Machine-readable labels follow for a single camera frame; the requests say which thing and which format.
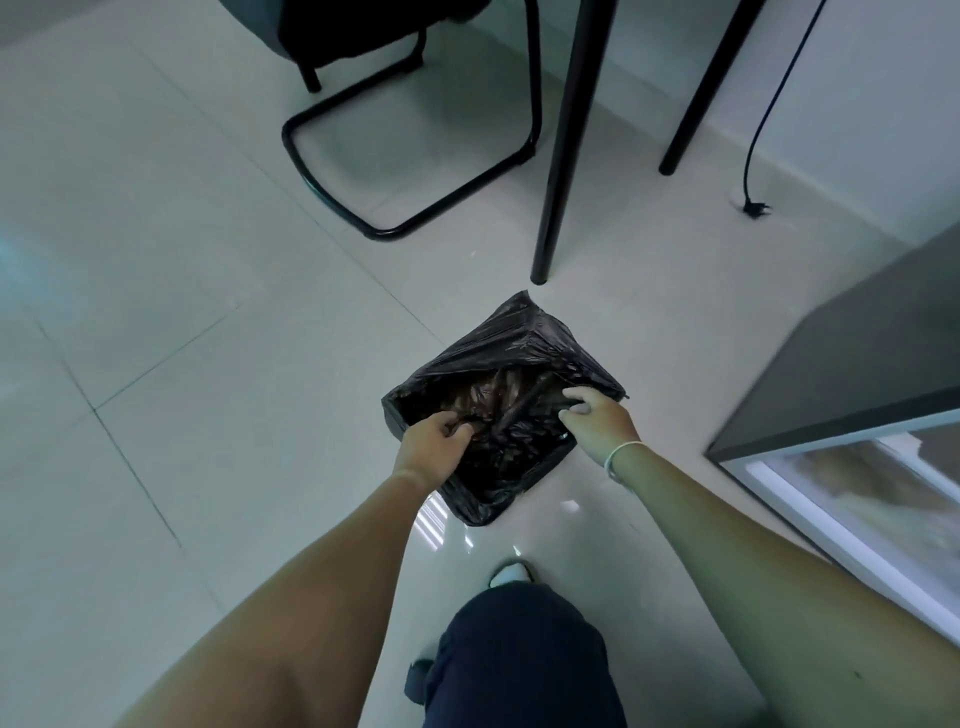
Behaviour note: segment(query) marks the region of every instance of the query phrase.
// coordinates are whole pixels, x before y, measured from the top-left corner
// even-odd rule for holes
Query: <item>power cord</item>
[[[786,80],[790,78],[790,73],[793,71],[794,65],[797,64],[797,59],[800,57],[800,54],[806,45],[806,40],[810,37],[810,33],[813,31],[813,26],[817,24],[817,20],[820,17],[820,12],[823,10],[824,5],[826,4],[827,0],[820,0],[820,5],[817,6],[817,12],[813,14],[810,24],[806,26],[804,37],[800,41],[800,45],[797,46],[797,52],[793,54],[793,58],[790,60],[790,65],[787,66],[786,73],[783,74],[783,78],[780,80],[780,85],[777,86],[777,92],[770,100],[770,106],[768,106],[767,110],[763,112],[763,118],[760,119],[760,125],[756,128],[756,132],[754,133],[754,140],[750,142],[750,149],[747,151],[747,162],[743,165],[743,211],[755,220],[768,214],[770,206],[766,203],[759,203],[751,200],[750,190],[747,188],[747,176],[750,174],[750,160],[754,156],[754,147],[756,146],[756,141],[760,138],[760,132],[763,131],[763,125],[767,123],[767,117],[769,117],[770,112],[774,110],[777,99],[780,98],[780,92],[783,91],[783,87],[786,86]]]

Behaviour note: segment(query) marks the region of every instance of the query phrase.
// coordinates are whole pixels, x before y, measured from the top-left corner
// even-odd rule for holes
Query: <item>black chair leg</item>
[[[293,161],[294,166],[297,167],[297,171],[300,172],[303,180],[306,182],[307,186],[313,190],[314,194],[316,194],[317,197],[319,197],[330,209],[340,215],[340,217],[349,222],[368,238],[381,241],[396,240],[404,235],[408,235],[420,226],[433,220],[438,215],[441,215],[451,207],[462,202],[466,197],[470,196],[481,187],[493,182],[493,180],[498,178],[500,175],[530,159],[537,151],[537,140],[540,138],[540,127],[542,126],[543,119],[540,90],[540,12],[537,7],[537,0],[524,0],[524,2],[526,4],[527,13],[527,47],[530,69],[531,127],[526,141],[523,142],[523,145],[516,152],[511,154],[509,157],[500,160],[486,172],[482,172],[469,182],[457,187],[457,189],[453,190],[445,197],[435,202],[433,205],[421,210],[410,219],[403,221],[393,228],[375,228],[373,225],[347,209],[342,203],[336,200],[324,189],[317,178],[314,177],[313,173],[310,172],[310,169],[303,161],[303,157],[300,156],[300,152],[297,150],[297,144],[294,141],[294,134],[296,131],[304,124],[316,119],[318,116],[322,116],[331,109],[335,109],[344,102],[347,102],[355,96],[360,95],[364,91],[370,90],[374,86],[379,85],[398,74],[410,73],[411,71],[420,68],[423,65],[423,48],[426,46],[426,31],[422,30],[417,35],[417,45],[414,47],[410,55],[405,59],[398,61],[393,65],[389,65],[383,70],[374,73],[369,78],[366,78],[363,81],[350,86],[349,88],[345,88],[343,91],[334,94],[330,98],[321,101],[319,104],[316,104],[309,109],[301,111],[296,116],[293,116],[287,120],[287,122],[283,125],[283,131],[281,133],[283,138],[283,146],[286,148],[287,154],[290,155],[290,159]]]
[[[310,68],[309,66],[297,64],[297,68],[300,70],[300,75],[303,77],[303,83],[306,85],[306,90],[310,93],[320,93],[324,88],[320,85],[320,79],[317,78],[317,72]]]

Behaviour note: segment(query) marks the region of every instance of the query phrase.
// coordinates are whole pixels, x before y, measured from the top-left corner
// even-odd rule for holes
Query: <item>bracelet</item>
[[[607,477],[610,478],[614,483],[619,483],[620,478],[616,476],[616,473],[613,472],[613,456],[620,452],[622,449],[626,448],[628,445],[643,445],[645,448],[649,447],[646,443],[640,442],[639,440],[631,440],[629,443],[624,443],[623,445],[618,445],[613,449],[607,459],[604,460],[603,469],[607,472]]]

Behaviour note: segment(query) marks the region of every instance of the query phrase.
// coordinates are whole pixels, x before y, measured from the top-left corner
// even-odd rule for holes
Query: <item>garbage bag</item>
[[[457,413],[454,426],[472,425],[463,460],[440,493],[461,521],[486,525],[576,446],[557,414],[575,403],[562,390],[581,385],[626,396],[570,329],[521,291],[382,403],[397,439],[441,410]]]

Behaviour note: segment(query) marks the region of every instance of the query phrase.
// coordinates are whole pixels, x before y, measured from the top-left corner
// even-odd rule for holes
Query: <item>black table leg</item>
[[[666,154],[663,155],[663,161],[660,163],[660,173],[662,175],[672,175],[677,171],[680,158],[684,155],[690,139],[693,138],[697,127],[700,126],[700,122],[704,120],[707,109],[710,108],[710,102],[713,101],[713,96],[716,95],[717,89],[727,76],[727,71],[733,65],[733,60],[753,27],[756,17],[760,15],[764,2],[765,0],[740,0],[736,12],[733,13],[733,18],[731,18],[730,25],[727,26],[727,31],[724,33],[720,45],[717,46],[710,65],[707,66],[704,78],[700,81],[697,92],[693,94],[690,106],[686,108],[684,119],[677,127],[677,133],[673,135],[673,141],[670,142]]]
[[[577,166],[580,143],[584,140],[593,92],[600,76],[616,0],[580,0],[577,30],[570,52],[570,66],[566,70],[564,99],[560,106],[557,140],[553,143],[550,177],[547,179],[546,200],[540,216],[540,233],[530,280],[536,285],[546,283],[550,262],[557,247],[557,236],[564,220],[566,198],[570,194],[573,171]]]

